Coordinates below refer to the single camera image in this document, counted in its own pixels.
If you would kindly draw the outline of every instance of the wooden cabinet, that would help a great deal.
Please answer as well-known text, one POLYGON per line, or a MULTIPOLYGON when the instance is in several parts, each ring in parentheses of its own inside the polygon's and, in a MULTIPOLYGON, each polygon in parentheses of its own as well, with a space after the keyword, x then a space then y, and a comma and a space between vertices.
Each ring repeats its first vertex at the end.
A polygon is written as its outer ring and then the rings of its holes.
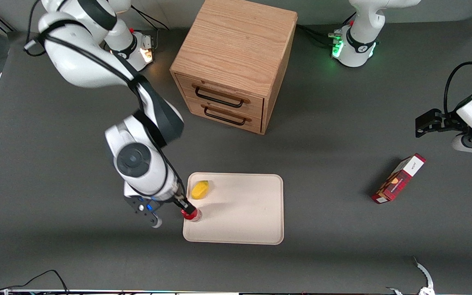
POLYGON ((191 113, 265 134, 297 19, 254 2, 205 0, 170 67, 191 113))

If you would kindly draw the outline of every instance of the red box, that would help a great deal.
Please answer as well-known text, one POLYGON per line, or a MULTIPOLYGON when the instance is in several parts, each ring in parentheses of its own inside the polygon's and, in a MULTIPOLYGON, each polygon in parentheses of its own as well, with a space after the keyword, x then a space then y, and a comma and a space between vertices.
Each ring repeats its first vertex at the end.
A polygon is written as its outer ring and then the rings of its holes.
POLYGON ((386 182, 371 198, 378 204, 391 202, 407 185, 409 180, 425 163, 424 157, 414 154, 401 161, 397 168, 387 178, 386 182))

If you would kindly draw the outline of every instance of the small bottle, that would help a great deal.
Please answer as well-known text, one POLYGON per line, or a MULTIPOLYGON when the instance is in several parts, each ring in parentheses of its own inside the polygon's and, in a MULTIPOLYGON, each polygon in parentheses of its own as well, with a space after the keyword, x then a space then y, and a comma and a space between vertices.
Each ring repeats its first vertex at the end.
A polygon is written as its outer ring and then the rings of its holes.
POLYGON ((191 214, 187 214, 187 212, 183 211, 182 209, 182 215, 183 218, 192 222, 197 222, 202 218, 202 212, 197 208, 191 214))

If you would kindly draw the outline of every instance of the gray table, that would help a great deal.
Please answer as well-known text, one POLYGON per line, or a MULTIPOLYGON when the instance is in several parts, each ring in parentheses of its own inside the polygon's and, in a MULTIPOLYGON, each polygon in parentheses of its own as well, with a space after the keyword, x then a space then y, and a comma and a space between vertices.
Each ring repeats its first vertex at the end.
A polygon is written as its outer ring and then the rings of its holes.
MULTIPOLYGON (((318 28, 322 32, 334 26, 318 28)), ((165 148, 183 179, 197 171, 283 177, 279 246, 190 243, 172 205, 153 230, 122 197, 103 132, 136 100, 124 87, 81 89, 15 41, 0 81, 0 287, 55 268, 72 289, 472 294, 472 154, 456 133, 414 138, 414 119, 442 105, 451 69, 472 60, 472 20, 388 24, 374 57, 349 69, 297 31, 267 135, 190 114, 168 71, 185 37, 162 32, 145 72, 183 115, 165 148), (370 198, 399 159, 427 163, 395 202, 370 198)), ((451 104, 472 92, 472 68, 451 104)), ((54 277, 31 288, 54 288, 54 277)))

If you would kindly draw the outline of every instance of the drawer handle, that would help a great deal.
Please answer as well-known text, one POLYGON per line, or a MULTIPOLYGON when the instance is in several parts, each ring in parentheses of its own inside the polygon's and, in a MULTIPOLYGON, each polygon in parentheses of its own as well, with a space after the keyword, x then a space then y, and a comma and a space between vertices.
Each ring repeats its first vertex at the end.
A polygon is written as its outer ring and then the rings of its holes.
POLYGON ((208 112, 206 112, 208 109, 209 109, 209 107, 205 107, 205 109, 204 109, 205 116, 209 116, 211 118, 215 118, 215 119, 218 119, 218 120, 221 120, 221 121, 225 121, 227 123, 231 123, 231 124, 234 124, 234 125, 237 125, 237 126, 243 126, 245 124, 245 118, 243 118, 243 122, 236 122, 236 121, 232 121, 232 120, 229 120, 229 119, 222 118, 221 116, 216 116, 216 115, 213 115, 213 114, 209 114, 208 112))
POLYGON ((223 100, 215 99, 214 97, 210 97, 210 96, 207 96, 207 95, 202 95, 202 94, 198 93, 198 91, 200 91, 200 88, 197 86, 196 90, 195 90, 195 93, 196 93, 196 96, 199 97, 199 98, 210 100, 210 101, 217 102, 217 103, 221 103, 221 104, 224 104, 224 105, 232 107, 232 108, 241 108, 241 106, 243 106, 243 99, 240 100, 240 103, 234 104, 234 103, 226 102, 226 101, 223 101, 223 100))

